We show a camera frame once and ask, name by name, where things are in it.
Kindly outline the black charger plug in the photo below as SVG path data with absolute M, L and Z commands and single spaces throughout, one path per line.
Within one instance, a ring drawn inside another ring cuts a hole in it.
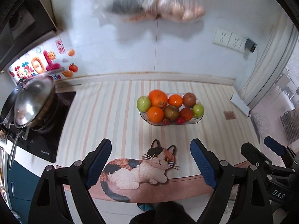
M 249 52 L 253 53 L 255 51 L 256 47 L 257 47 L 257 44 L 254 41 L 252 41 L 249 38 L 246 39 L 246 42 L 244 45 L 245 50 L 248 50 Z

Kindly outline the striped cat table mat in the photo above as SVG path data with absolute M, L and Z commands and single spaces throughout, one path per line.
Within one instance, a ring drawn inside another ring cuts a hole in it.
M 136 106 L 140 96 L 152 90 L 165 93 L 193 93 L 204 107 L 196 124 L 154 126 L 143 120 Z M 168 183 L 143 184 L 130 193 L 132 201 L 178 200 L 209 192 L 200 183 L 200 172 L 190 153 L 190 143 L 199 139 L 219 159 L 240 165 L 245 159 L 244 143 L 259 145 L 249 117 L 230 101 L 235 88 L 229 85 L 186 81 L 104 81 L 73 86 L 75 97 L 60 137 L 56 164 L 67 167 L 95 150 L 102 139 L 112 142 L 111 159 L 140 159 L 153 140 L 163 147 L 175 145 L 179 169 L 167 171 Z

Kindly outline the dark orange tangerine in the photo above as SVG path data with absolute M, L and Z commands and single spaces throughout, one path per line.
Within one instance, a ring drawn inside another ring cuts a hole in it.
M 194 117 L 194 113 L 190 108 L 185 107 L 180 110 L 180 117 L 185 121 L 190 121 Z

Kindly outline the red cherry tomato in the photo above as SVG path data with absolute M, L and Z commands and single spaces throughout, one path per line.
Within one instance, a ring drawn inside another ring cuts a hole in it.
M 184 124 L 186 121 L 185 121 L 185 119 L 183 118 L 183 117 L 178 117 L 177 119 L 176 119 L 176 123 L 177 124 Z
M 164 118 L 162 122 L 164 125 L 169 125 L 170 120 L 168 118 Z

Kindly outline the black range hood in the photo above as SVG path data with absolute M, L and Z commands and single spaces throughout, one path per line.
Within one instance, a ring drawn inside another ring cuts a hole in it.
M 56 33 L 51 0 L 24 0 L 1 30 L 1 70 Z

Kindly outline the black trouser leg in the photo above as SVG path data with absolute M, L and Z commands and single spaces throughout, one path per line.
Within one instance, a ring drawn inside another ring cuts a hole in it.
M 135 223 L 196 223 L 185 211 L 184 207 L 176 202 L 162 202 L 154 206 L 155 210 L 143 212 L 133 217 L 130 224 Z

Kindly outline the white wall socket left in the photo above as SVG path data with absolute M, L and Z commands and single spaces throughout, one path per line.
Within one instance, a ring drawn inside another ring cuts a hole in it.
M 217 27 L 212 43 L 214 45 L 226 47 L 229 43 L 229 39 L 231 38 L 231 35 L 232 35 L 231 31 L 221 27 Z

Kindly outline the black induction cooktop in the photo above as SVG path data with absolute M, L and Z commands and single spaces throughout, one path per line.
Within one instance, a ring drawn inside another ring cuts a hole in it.
M 51 163 L 56 162 L 58 145 L 64 123 L 76 92 L 57 93 L 54 103 L 57 109 L 49 120 L 29 130 L 27 139 L 19 138 L 17 146 L 23 150 Z M 13 109 L 16 93 L 11 93 L 6 99 L 1 112 L 1 145 L 8 141 L 14 142 L 18 129 L 13 125 Z

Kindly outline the white wall socket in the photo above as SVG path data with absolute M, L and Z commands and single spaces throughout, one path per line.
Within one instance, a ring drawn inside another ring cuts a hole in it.
M 231 49 L 231 50 L 234 50 L 234 51 L 237 51 L 240 53 L 244 53 L 245 52 L 245 43 L 246 43 L 245 37 L 233 32 L 229 38 L 229 41 L 228 41 L 228 44 L 226 47 L 228 49 Z
M 212 43 L 214 45 L 226 47 L 229 43 L 229 39 L 231 38 L 231 35 L 232 35 L 231 31 L 221 27 L 217 27 Z

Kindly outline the clear bag of eggs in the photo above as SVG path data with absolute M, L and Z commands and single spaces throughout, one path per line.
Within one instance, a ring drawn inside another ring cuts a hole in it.
M 174 22 L 191 23 L 206 13 L 203 0 L 143 0 L 148 18 L 163 18 Z

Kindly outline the colourful wall sticker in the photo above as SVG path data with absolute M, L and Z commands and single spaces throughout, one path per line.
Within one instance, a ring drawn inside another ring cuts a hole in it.
M 45 72 L 61 69 L 54 73 L 55 80 L 69 79 L 80 75 L 78 56 L 75 49 L 62 39 L 42 43 L 18 58 L 7 72 L 14 82 L 28 79 Z

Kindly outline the green apple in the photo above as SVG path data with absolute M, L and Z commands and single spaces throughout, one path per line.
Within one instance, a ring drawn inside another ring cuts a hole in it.
M 136 105 L 140 112 L 147 112 L 151 106 L 151 102 L 148 97 L 141 96 L 138 98 Z
M 194 114 L 194 118 L 200 118 L 204 114 L 204 107 L 202 104 L 197 103 L 193 106 L 192 111 Z

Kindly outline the white wall socket middle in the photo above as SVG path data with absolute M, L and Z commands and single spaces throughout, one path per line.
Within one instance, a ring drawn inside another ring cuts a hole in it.
M 237 51 L 240 53 L 244 53 L 245 52 L 245 43 L 246 43 L 245 37 L 233 32 L 229 38 L 229 41 L 228 41 L 228 44 L 226 47 L 228 49 L 231 49 L 231 50 L 234 50 L 234 51 Z

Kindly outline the small mandarin orange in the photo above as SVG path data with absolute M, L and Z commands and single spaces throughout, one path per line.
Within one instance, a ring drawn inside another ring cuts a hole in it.
M 183 99 L 178 94 L 170 95 L 168 98 L 168 104 L 171 106 L 175 106 L 177 108 L 180 108 L 183 104 Z

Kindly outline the oval floral ceramic plate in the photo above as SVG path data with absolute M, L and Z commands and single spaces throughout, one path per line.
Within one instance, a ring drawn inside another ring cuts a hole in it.
M 151 125 L 198 123 L 204 107 L 193 93 L 164 93 L 153 90 L 137 100 L 140 116 Z

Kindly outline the large orange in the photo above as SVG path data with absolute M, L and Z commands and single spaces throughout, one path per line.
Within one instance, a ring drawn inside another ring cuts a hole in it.
M 154 107 L 164 108 L 168 104 L 168 96 L 161 90 L 152 90 L 148 98 Z

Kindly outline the dark brown red apple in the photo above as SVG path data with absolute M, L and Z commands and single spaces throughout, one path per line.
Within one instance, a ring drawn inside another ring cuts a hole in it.
M 164 108 L 164 116 L 168 118 L 170 122 L 174 122 L 180 116 L 179 109 L 175 106 L 168 105 Z

